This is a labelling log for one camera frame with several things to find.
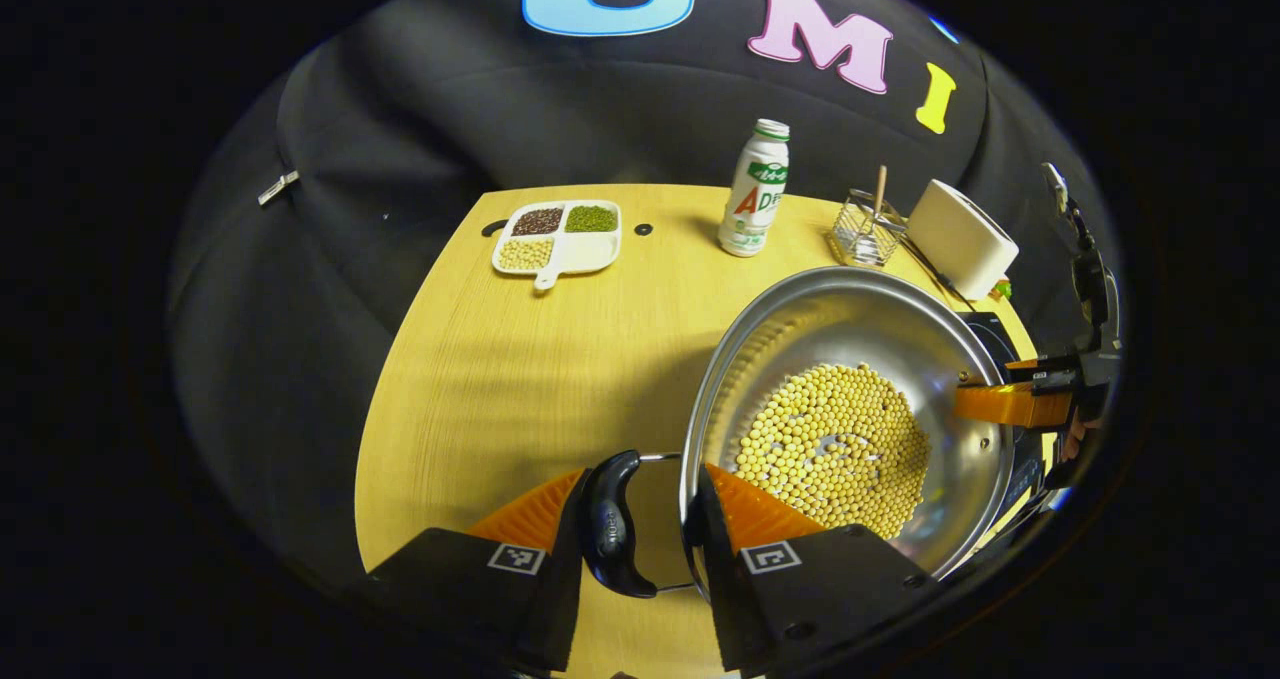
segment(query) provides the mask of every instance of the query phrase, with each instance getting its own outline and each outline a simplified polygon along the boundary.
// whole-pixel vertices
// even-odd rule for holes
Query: stainless steel pot
[[[1012,468],[1009,427],[952,415],[961,373],[996,384],[996,363],[960,316],[923,290],[881,272],[831,266],[788,277],[742,310],[712,355],[682,455],[628,451],[591,473],[580,533],[595,578],[628,596],[658,592],[635,570],[625,500],[643,461],[682,457],[680,519],[687,527],[701,464],[731,466],[730,439],[745,433],[787,374],[863,361],[906,396],[933,450],[924,501],[891,543],[933,578],[955,570],[995,521]],[[707,597],[701,552],[687,532],[685,550]]]

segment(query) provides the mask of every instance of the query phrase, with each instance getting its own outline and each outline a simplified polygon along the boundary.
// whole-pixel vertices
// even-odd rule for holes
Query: metal clip
[[[280,174],[280,178],[276,179],[275,183],[270,186],[270,188],[257,195],[257,205],[265,206],[268,201],[274,200],[275,195],[284,191],[284,187],[292,184],[296,181],[298,181],[297,169],[293,169],[288,174]]]

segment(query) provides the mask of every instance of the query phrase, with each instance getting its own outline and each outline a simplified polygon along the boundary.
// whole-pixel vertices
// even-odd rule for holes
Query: black handle
[[[627,483],[640,461],[637,451],[627,450],[591,470],[579,505],[577,543],[591,575],[605,588],[652,598],[658,587],[636,570],[636,536],[627,510]]]

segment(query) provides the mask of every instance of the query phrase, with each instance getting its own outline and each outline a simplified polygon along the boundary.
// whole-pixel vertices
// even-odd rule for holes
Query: pink letter
[[[849,61],[836,70],[840,78],[872,94],[884,94],[884,51],[893,36],[884,27],[850,14],[832,24],[817,0],[767,0],[764,33],[746,42],[746,47],[769,59],[799,61],[803,54],[795,45],[800,29],[813,65],[826,69],[851,50]]]

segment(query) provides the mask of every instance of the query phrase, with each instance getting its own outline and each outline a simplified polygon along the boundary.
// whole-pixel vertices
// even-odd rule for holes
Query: yellow table top
[[[481,236],[485,224],[525,204],[571,199],[621,208],[613,265],[562,275],[541,296],[531,277],[493,269],[498,233]],[[355,496],[366,569],[429,527],[465,530],[529,488],[620,451],[681,451],[709,356],[737,314],[773,283],[837,264],[824,233],[838,204],[785,196],[765,249],[744,259],[716,241],[726,200],[723,187],[584,184],[476,201],[422,282],[370,405]],[[636,234],[640,223],[653,233]],[[968,310],[906,251],[896,251],[886,272]],[[1000,316],[1020,357],[1036,356],[1007,301],[974,306]],[[636,565],[659,585],[689,582],[678,469],[648,464],[627,492]],[[622,597],[584,569],[564,675],[617,671],[726,675],[699,593]]]

